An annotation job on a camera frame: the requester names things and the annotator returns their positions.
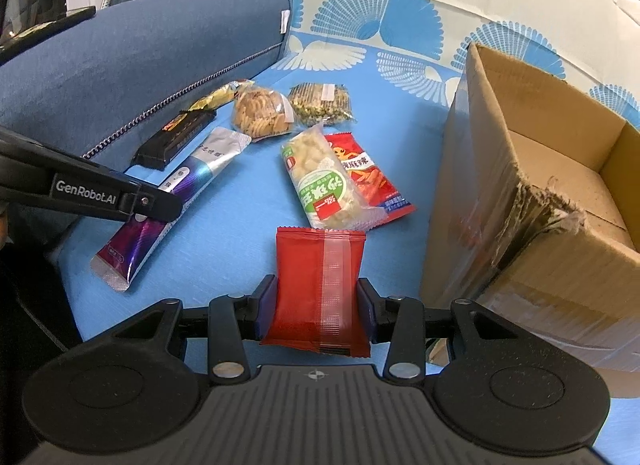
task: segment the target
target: purple snack package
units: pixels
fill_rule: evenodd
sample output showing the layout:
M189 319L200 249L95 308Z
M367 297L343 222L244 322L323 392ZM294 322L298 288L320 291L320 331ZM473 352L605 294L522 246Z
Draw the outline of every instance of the purple snack package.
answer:
M251 137L246 134L216 127L159 188L182 198L184 214L200 192L250 142ZM163 223L136 214L94 255L92 270L115 291L126 291L174 224L175 221Z

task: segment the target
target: black snack package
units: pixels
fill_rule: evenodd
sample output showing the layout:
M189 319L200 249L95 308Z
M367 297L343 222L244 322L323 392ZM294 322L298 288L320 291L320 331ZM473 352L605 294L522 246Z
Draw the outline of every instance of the black snack package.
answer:
M164 170L180 150L215 119L215 109L181 111L140 146L134 156L133 164Z

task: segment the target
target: sofa armrest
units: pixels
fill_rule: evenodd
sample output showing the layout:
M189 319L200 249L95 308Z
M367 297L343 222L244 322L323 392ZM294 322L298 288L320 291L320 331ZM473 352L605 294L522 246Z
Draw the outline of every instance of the sofa armrest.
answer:
M125 170L183 107L273 64L288 7L288 0L133 0L101 10L0 66L0 125ZM12 209L14 241L25 228L31 241L49 241L72 220Z

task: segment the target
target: open cardboard box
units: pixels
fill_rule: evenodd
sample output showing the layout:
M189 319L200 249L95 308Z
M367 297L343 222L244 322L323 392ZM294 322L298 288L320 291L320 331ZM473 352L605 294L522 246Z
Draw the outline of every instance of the open cardboard box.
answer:
M640 396L640 133L472 44L444 134L421 298L475 299ZM442 363L442 352L432 353Z

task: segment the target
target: red packet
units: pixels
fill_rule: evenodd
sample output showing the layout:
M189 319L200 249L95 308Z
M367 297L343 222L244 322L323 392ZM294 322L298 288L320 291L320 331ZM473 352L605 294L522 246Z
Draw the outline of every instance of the red packet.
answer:
M355 230L278 228L278 301L262 344L370 355L355 291L365 238Z
M386 210L387 217L380 225L397 220L415 210L415 206L404 199L382 174L350 132L326 134L324 137L367 203L372 207L383 207Z

